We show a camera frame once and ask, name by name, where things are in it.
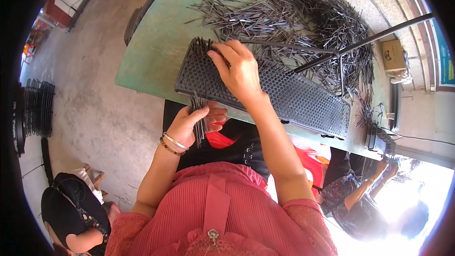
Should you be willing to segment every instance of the cardboard box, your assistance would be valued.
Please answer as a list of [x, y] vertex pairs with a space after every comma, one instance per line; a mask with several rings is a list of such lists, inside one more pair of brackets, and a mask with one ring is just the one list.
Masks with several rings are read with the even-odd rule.
[[387, 72], [399, 73], [406, 69], [400, 40], [382, 43], [382, 54], [384, 55], [385, 70]]

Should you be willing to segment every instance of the pink pleated top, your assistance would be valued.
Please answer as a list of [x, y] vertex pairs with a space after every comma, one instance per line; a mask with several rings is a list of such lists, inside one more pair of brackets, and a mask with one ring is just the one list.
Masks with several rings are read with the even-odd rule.
[[105, 255], [337, 255], [318, 204], [280, 206], [249, 167], [213, 162], [175, 180], [152, 219], [117, 216]]

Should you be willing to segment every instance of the bracelet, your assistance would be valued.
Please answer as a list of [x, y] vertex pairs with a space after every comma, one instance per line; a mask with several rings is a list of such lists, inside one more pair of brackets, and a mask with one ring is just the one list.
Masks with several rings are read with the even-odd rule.
[[166, 134], [166, 132], [163, 133], [163, 136], [167, 137], [168, 140], [169, 140], [170, 142], [172, 142], [174, 145], [176, 145], [176, 146], [178, 146], [178, 147], [181, 147], [181, 148], [183, 148], [183, 149], [186, 150], [186, 151], [189, 150], [188, 147], [186, 147], [185, 145], [182, 145], [181, 143], [179, 143], [179, 142], [176, 141], [175, 139], [173, 139], [173, 138], [171, 138], [170, 136], [168, 136], [168, 135]]
[[174, 153], [175, 155], [177, 156], [182, 156], [185, 154], [186, 151], [183, 151], [183, 152], [177, 152], [177, 151], [173, 151], [171, 148], [169, 148], [169, 146], [167, 146], [165, 143], [164, 143], [164, 140], [163, 140], [163, 137], [160, 137], [160, 144], [162, 146], [164, 146], [165, 149], [167, 149], [168, 151]]

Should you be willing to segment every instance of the silver bangle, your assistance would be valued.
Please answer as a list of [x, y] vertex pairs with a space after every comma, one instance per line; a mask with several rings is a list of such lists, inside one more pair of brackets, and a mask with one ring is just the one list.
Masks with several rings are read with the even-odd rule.
[[188, 147], [186, 147], [185, 145], [182, 145], [181, 143], [179, 143], [178, 141], [176, 141], [175, 139], [171, 138], [170, 136], [168, 136], [166, 134], [166, 132], [163, 133], [163, 136], [165, 136], [170, 142], [172, 142], [174, 145], [178, 146], [178, 147], [181, 147], [183, 148], [184, 150], [189, 150]]

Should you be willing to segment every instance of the poster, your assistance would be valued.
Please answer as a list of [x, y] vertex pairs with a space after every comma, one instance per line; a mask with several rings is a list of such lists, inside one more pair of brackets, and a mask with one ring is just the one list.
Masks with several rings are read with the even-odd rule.
[[436, 20], [433, 20], [433, 24], [435, 25], [436, 31], [436, 38], [437, 44], [439, 48], [439, 56], [441, 58], [441, 68], [440, 68], [440, 80], [441, 85], [451, 84], [455, 86], [455, 78], [454, 78], [454, 65], [452, 58], [450, 57], [449, 48], [447, 47], [446, 40], [444, 40], [444, 36], [442, 35], [441, 28], [439, 27]]

